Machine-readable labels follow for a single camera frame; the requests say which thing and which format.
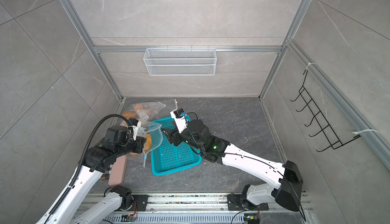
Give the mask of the smooth brown potato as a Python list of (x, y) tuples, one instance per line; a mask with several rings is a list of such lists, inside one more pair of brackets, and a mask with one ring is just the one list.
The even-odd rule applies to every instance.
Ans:
[(135, 112), (132, 112), (132, 111), (127, 111), (127, 112), (124, 112), (123, 114), (123, 117), (125, 117), (126, 119), (130, 119), (130, 118), (137, 118), (137, 113)]

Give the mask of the clear plastic bag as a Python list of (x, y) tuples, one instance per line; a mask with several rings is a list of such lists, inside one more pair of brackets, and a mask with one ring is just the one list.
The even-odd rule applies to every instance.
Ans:
[(129, 153), (127, 155), (128, 160), (142, 162), (143, 167), (145, 167), (148, 155), (162, 144), (163, 135), (160, 129), (161, 124), (155, 121), (149, 121), (145, 124), (142, 124), (138, 130), (137, 136), (146, 138), (146, 142), (141, 153)]
[(160, 111), (166, 107), (166, 104), (162, 102), (145, 102), (145, 103), (135, 103), (135, 104), (141, 104), (143, 106), (143, 110), (135, 112), (133, 107), (134, 104), (132, 104), (124, 112), (132, 111), (137, 113), (136, 119), (138, 119), (142, 123), (156, 120), (158, 118)]

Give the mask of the wrinkled orange potato bottom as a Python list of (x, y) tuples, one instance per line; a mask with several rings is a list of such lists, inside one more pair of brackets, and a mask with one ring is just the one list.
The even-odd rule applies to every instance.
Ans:
[(145, 134), (144, 137), (146, 138), (146, 142), (144, 143), (144, 151), (148, 151), (151, 148), (152, 145), (152, 139), (150, 134)]

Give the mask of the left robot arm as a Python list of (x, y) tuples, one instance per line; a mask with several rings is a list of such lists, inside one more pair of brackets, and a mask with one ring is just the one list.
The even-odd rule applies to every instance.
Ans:
[(38, 220), (40, 224), (98, 224), (117, 210), (135, 206), (131, 190), (123, 186), (111, 188), (101, 201), (76, 216), (88, 192), (117, 159), (128, 153), (141, 153), (146, 138), (140, 136), (139, 125), (113, 126), (101, 145), (84, 150), (71, 180), (50, 209)]

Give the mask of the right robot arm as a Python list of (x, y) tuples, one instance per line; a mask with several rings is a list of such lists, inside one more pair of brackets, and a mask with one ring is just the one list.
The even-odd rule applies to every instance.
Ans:
[(289, 211), (300, 211), (303, 178), (296, 163), (273, 162), (245, 152), (212, 135), (200, 119), (186, 122), (183, 127), (163, 128), (161, 131), (174, 146), (185, 143), (204, 160), (237, 168), (264, 181), (262, 185), (247, 184), (244, 187), (239, 202), (245, 209), (277, 203)]

